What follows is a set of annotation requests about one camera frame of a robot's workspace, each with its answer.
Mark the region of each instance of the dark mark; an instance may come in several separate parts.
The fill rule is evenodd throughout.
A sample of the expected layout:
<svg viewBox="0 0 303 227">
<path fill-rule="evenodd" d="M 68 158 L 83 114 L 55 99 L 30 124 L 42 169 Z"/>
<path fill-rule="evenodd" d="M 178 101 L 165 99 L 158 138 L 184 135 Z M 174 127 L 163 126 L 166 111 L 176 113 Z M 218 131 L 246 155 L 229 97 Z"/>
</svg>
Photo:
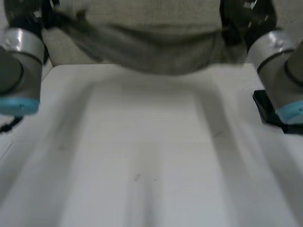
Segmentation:
<svg viewBox="0 0 303 227">
<path fill-rule="evenodd" d="M 222 131 L 218 131 L 215 135 L 214 138 L 218 137 L 219 135 L 221 135 L 223 132 Z"/>
<path fill-rule="evenodd" d="M 137 174 L 136 177 L 135 177 L 135 179 L 134 179 L 134 181 L 137 182 L 137 181 L 140 180 L 140 178 L 141 178 L 141 174 Z"/>
</svg>

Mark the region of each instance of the gray cylindrical joint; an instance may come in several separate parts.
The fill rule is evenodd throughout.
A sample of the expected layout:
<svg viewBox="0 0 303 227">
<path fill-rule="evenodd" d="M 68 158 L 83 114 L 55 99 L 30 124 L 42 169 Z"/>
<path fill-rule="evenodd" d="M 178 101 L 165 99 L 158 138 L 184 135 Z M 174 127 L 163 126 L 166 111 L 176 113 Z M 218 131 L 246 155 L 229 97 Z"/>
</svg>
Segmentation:
<svg viewBox="0 0 303 227">
<path fill-rule="evenodd" d="M 18 85 L 22 77 L 22 66 L 18 59 L 0 48 L 0 93 L 6 93 Z"/>
<path fill-rule="evenodd" d="M 269 58 L 287 51 L 294 51 L 295 44 L 285 31 L 272 31 L 260 37 L 248 53 L 256 69 Z"/>
<path fill-rule="evenodd" d="M 290 79 L 303 87 L 303 42 L 287 60 L 286 65 Z"/>
</svg>

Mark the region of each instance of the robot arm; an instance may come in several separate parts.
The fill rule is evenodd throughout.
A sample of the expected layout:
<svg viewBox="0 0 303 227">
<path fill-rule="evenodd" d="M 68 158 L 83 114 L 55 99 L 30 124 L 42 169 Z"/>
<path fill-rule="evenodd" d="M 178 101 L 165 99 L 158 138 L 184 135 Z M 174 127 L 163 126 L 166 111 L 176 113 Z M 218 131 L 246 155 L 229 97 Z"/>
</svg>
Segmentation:
<svg viewBox="0 0 303 227">
<path fill-rule="evenodd" d="M 296 48 L 276 27 L 271 0 L 222 0 L 222 21 L 245 42 L 276 114 L 284 124 L 303 124 L 303 43 Z"/>
</svg>

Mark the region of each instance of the white table surface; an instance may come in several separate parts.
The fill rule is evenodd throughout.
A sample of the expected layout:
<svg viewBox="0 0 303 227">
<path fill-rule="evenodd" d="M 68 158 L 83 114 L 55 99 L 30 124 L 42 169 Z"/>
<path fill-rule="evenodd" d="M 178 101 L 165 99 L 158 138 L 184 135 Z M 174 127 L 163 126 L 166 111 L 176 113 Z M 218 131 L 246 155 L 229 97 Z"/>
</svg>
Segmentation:
<svg viewBox="0 0 303 227">
<path fill-rule="evenodd" d="M 250 65 L 54 68 L 0 160 L 0 226 L 303 226 L 303 140 L 261 123 L 257 88 Z"/>
</svg>

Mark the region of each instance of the black cable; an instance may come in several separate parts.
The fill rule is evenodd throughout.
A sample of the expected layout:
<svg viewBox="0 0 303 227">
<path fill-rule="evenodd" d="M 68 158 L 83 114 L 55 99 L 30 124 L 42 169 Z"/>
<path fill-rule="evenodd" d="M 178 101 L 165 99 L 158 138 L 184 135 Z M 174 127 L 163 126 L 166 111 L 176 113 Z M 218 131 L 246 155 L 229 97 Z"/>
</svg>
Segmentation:
<svg viewBox="0 0 303 227">
<path fill-rule="evenodd" d="M 3 133 L 8 133 L 13 130 L 13 128 L 18 125 L 23 120 L 23 117 L 15 117 L 15 119 L 8 124 L 0 127 L 0 135 Z"/>
</svg>

